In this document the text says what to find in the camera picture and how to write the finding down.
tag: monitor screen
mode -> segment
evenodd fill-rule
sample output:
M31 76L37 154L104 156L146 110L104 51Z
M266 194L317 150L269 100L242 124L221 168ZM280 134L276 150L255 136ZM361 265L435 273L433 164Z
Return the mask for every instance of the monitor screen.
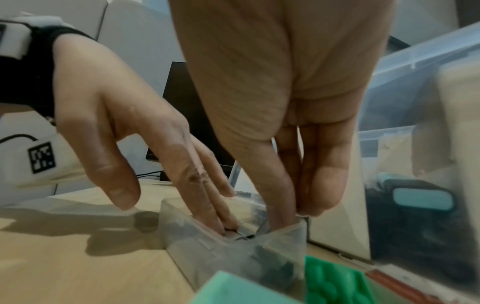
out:
M190 132L214 152L223 171L229 176L235 160L215 136L185 62L171 63L163 97L186 117ZM158 161L150 149L146 158Z

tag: black sleeve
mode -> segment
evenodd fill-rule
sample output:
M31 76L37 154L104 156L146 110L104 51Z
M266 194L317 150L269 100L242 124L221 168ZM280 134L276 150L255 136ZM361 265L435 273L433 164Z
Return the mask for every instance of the black sleeve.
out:
M53 46L60 35L69 33L90 37L64 26L31 28L31 43L21 60L0 56L0 102L28 105L55 117Z

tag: hand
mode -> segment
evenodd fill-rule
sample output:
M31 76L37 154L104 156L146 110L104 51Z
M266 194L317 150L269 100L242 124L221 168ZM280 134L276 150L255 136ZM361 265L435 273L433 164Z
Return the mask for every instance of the hand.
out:
M224 196L234 196L213 153L190 135L186 118L107 47L79 35L54 45L55 119L89 179L120 209L140 198L117 141L139 133L193 216L218 233L236 229Z
M297 212L318 216L340 202L357 113L394 6L394 0L170 1L212 126L267 204L272 228L293 224Z

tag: plastic storage box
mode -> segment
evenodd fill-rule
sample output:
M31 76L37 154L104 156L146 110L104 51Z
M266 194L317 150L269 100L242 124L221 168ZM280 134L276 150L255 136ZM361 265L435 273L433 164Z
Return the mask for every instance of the plastic storage box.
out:
M358 128L373 260L479 293L477 63L480 24L384 57Z
M167 252L196 291L218 271L290 293L304 277L307 223L255 236L265 207L235 197L226 200L240 221L239 233L220 236L192 218L181 199L162 202L158 232Z

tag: light wood desk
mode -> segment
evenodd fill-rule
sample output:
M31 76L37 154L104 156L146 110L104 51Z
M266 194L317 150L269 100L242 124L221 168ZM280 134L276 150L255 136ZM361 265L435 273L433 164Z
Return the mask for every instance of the light wood desk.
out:
M194 292L154 233L161 201L179 193L152 180L141 189L130 211L99 188L0 208L0 303L188 303Z

